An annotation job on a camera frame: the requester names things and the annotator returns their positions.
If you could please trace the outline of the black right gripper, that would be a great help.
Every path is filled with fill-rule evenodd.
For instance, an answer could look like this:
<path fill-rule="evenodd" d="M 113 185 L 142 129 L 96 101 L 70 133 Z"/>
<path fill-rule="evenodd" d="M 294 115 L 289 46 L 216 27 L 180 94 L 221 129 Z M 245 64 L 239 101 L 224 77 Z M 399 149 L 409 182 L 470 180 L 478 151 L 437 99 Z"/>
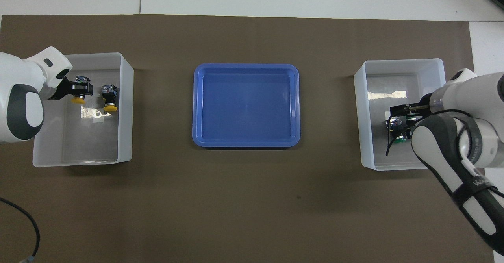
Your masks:
<path fill-rule="evenodd" d="M 415 111 L 411 110 L 411 104 L 403 104 L 392 106 L 389 108 L 389 116 L 392 118 L 386 120 L 386 127 L 389 130 L 390 136 L 410 136 L 411 135 L 411 120 L 400 116 L 429 116 L 432 114 L 430 109 L 430 99 L 432 93 L 424 95 L 421 100 L 415 104 Z"/>

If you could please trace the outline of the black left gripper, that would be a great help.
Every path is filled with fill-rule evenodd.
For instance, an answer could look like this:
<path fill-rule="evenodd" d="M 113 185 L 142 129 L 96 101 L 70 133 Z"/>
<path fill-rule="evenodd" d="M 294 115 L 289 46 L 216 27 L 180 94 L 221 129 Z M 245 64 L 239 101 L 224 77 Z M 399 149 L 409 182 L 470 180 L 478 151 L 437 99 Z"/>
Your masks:
<path fill-rule="evenodd" d="M 77 83 L 69 81 L 68 78 L 63 78 L 54 91 L 54 94 L 49 97 L 49 100 L 61 100 L 67 95 L 76 97 L 92 96 L 93 85 L 88 82 Z"/>

